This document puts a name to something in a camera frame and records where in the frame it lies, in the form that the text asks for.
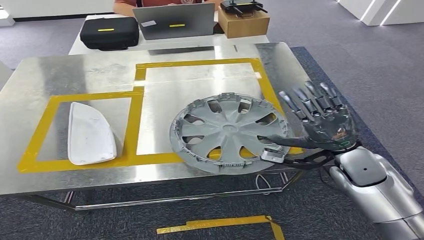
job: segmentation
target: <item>yellow tape outline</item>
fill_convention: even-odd
[[[156,233],[168,234],[168,233],[183,232],[183,231],[190,231],[190,230],[197,230],[197,229],[207,229],[207,228],[245,225],[245,224],[260,224],[260,223],[270,223],[275,239],[284,240],[284,235],[283,235],[283,231],[281,230],[281,227],[272,221],[271,216],[265,216],[265,215],[187,221],[185,225],[181,225],[181,226],[170,226],[170,227],[158,228],[156,229]]]
[[[231,58],[136,64],[135,81],[144,81],[146,79],[147,69],[149,68],[188,67],[219,64],[251,64],[253,71],[258,73],[257,80],[263,97],[268,102],[272,103],[281,114],[284,114],[283,109],[280,106],[280,102],[278,101],[273,87],[267,77],[265,69],[263,68],[261,61],[258,58]],[[42,114],[41,119],[29,141],[29,144],[26,147],[26,150],[23,153],[20,162],[17,164],[18,171],[20,173],[41,173],[128,167],[149,164],[183,163],[184,161],[174,152],[137,155],[137,142],[142,114],[141,111],[143,105],[143,95],[144,88],[142,86],[134,86],[132,91],[51,96],[44,110],[44,113]],[[56,115],[56,111],[60,103],[119,98],[131,98],[122,156],[117,157],[111,161],[91,165],[74,165],[68,159],[37,161],[37,154],[40,151],[40,148],[44,142],[44,138],[46,137],[46,134]],[[289,154],[301,154],[302,152],[303,150],[301,148],[292,147],[289,151]]]

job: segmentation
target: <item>laptop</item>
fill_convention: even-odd
[[[144,39],[171,39],[214,34],[214,3],[134,8]]]

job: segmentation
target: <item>cardboard box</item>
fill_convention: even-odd
[[[254,11],[250,17],[237,17],[218,9],[218,22],[227,38],[266,35],[270,16],[263,11]]]

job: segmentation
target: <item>white desk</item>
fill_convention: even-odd
[[[100,19],[100,18],[122,18],[125,17],[120,14],[107,14],[107,15],[89,15],[85,19]],[[129,47],[124,51],[138,51],[138,50],[156,50],[156,49],[178,49],[178,48],[193,48],[193,47],[210,47],[220,45],[243,45],[243,44],[265,44],[269,43],[266,35],[261,36],[248,36],[228,39],[225,34],[214,34],[208,36],[191,36],[179,38],[167,38],[157,40],[145,40],[140,32],[140,40],[137,46]],[[87,48],[80,40],[80,35],[75,39],[69,55],[77,54],[92,54],[101,53],[102,51]]]

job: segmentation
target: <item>robot forearm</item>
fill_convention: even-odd
[[[335,156],[336,185],[375,223],[387,240],[424,239],[423,209],[414,190],[382,156],[358,147]]]

